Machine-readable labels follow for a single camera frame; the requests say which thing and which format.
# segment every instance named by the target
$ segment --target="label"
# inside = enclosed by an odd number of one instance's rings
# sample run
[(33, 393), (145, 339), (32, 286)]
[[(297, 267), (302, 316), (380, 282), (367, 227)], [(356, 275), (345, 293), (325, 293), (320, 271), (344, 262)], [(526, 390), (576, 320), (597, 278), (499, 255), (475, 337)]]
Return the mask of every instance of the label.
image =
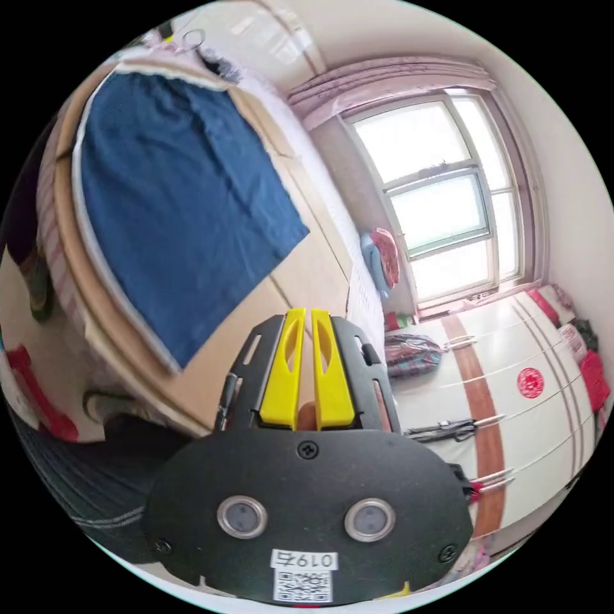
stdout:
[(282, 571), (274, 569), (273, 600), (282, 603), (332, 603), (330, 571)]
[(517, 384), (522, 396), (537, 398), (544, 391), (544, 376), (537, 369), (523, 369), (518, 375)]
[(336, 552), (271, 551), (271, 567), (282, 571), (337, 571)]
[(271, 551), (275, 578), (273, 601), (332, 603), (333, 571), (339, 569), (336, 552)]

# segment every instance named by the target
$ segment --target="plaid bag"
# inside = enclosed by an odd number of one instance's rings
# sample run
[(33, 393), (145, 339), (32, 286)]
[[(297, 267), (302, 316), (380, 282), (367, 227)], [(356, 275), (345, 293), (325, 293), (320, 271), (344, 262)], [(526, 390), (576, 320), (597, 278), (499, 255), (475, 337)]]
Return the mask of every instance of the plaid bag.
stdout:
[(443, 349), (427, 335), (396, 333), (386, 337), (384, 350), (388, 376), (412, 377), (434, 371)]

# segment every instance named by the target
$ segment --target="curtain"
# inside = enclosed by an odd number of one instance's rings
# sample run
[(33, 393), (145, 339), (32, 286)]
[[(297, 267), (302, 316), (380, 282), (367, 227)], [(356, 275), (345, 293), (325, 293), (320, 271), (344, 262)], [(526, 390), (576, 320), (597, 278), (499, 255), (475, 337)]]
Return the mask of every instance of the curtain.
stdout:
[(435, 56), (370, 59), (330, 70), (288, 94), (288, 103), (313, 130), (330, 118), (387, 98), (443, 88), (493, 90), (496, 83), (480, 66)]

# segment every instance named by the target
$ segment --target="floor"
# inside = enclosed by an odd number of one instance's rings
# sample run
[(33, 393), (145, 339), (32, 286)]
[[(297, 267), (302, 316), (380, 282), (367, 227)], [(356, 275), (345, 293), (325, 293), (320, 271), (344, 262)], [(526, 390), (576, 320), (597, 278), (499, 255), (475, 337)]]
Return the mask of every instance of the floor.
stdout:
[(83, 413), (83, 393), (96, 383), (96, 369), (61, 309), (56, 308), (44, 325), (31, 316), (28, 292), (7, 253), (0, 265), (0, 326), (8, 350), (23, 344), (32, 359), (32, 370), (47, 398), (70, 415), (83, 441), (104, 438), (102, 428)]

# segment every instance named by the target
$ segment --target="blue blanket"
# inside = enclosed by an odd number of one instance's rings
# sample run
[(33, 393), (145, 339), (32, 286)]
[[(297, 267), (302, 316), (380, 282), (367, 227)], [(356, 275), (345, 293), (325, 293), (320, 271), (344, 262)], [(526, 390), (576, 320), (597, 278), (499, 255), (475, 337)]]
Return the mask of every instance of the blue blanket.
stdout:
[(170, 367), (184, 368), (309, 231), (225, 92), (115, 73), (84, 126), (81, 185), (100, 261)]

